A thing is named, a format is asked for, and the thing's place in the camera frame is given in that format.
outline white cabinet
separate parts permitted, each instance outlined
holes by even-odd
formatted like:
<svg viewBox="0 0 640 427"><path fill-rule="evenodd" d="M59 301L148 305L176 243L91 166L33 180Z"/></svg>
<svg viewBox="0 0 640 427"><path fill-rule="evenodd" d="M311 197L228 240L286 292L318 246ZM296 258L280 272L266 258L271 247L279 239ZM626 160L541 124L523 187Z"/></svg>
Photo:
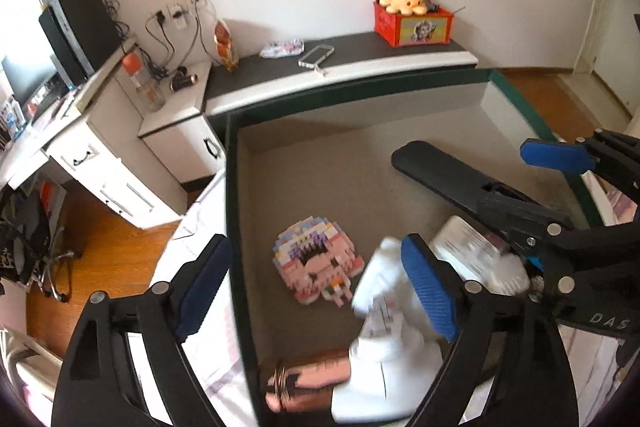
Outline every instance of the white cabinet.
<svg viewBox="0 0 640 427"><path fill-rule="evenodd" d="M225 166L225 150L203 115L145 136L144 141L180 183L213 176Z"/></svg>
<svg viewBox="0 0 640 427"><path fill-rule="evenodd" d="M142 115L112 76L47 153L111 210L148 229L180 219L187 194L138 138L140 124Z"/></svg>

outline plush toy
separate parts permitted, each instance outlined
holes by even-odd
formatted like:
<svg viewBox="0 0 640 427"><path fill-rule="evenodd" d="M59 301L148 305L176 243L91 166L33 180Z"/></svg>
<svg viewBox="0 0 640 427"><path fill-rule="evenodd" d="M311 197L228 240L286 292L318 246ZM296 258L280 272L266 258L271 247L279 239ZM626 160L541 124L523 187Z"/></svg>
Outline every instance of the plush toy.
<svg viewBox="0 0 640 427"><path fill-rule="evenodd" d="M380 0L380 6L386 8L388 13L398 13L402 15L424 15L427 8L422 0Z"/></svg>

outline black countertop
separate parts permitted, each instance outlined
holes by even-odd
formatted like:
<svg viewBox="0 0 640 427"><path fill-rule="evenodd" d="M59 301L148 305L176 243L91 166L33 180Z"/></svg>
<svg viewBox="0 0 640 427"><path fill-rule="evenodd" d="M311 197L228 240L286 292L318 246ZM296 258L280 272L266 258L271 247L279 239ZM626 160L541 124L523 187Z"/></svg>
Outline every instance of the black countertop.
<svg viewBox="0 0 640 427"><path fill-rule="evenodd" d="M334 54L322 62L321 67L323 68L362 62L364 60L375 60L376 58L466 51L454 41L451 41L451 44L425 44L393 48L377 33L367 32L318 41L305 41L305 53L311 51L318 44L328 44L335 48ZM229 73L224 67L211 68L207 89L204 93L204 101L206 103L208 100L217 98L222 94L255 86L262 82L269 82L292 74L305 73L308 70L298 65L298 61L303 55L304 53L296 57L285 58L260 58L260 55L250 55L240 59L239 68L233 73Z"/></svg>

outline open box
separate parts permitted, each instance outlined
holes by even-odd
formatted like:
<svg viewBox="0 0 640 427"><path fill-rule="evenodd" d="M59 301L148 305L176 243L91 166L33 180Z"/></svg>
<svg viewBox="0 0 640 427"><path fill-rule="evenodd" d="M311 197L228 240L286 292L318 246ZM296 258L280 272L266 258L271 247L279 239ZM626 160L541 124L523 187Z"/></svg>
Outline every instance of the open box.
<svg viewBox="0 0 640 427"><path fill-rule="evenodd" d="M277 235L307 216L327 217L340 224L366 261L387 235L418 232L430 241L457 212L391 166L392 152L411 140L431 141L567 212L578 227L601 224L579 178L524 164L518 149L527 137L553 139L500 74L483 70L368 78L231 115L231 282L242 359L262 425L330 425L328 412L269 413L258 384L260 365L348 347L362 327L348 306L338 309L320 299L305 307L294 299L271 262Z"/></svg>

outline black drawer handle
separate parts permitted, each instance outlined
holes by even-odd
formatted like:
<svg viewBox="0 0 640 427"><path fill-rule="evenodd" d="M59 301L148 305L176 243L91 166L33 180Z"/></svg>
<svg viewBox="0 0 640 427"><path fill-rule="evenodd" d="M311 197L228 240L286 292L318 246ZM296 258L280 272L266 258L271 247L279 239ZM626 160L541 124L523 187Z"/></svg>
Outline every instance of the black drawer handle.
<svg viewBox="0 0 640 427"><path fill-rule="evenodd" d="M89 156L92 155L92 151L87 151L86 154L84 155L84 158L82 158L81 160L74 160L74 167L78 167L81 163L84 163L85 161L87 161L89 159Z"/></svg>
<svg viewBox="0 0 640 427"><path fill-rule="evenodd" d="M207 151L209 152L209 154L213 156L213 158L215 158L216 160L220 159L220 149L218 148L218 146L216 144L213 143L212 139L205 138L204 139L204 145L207 148Z"/></svg>

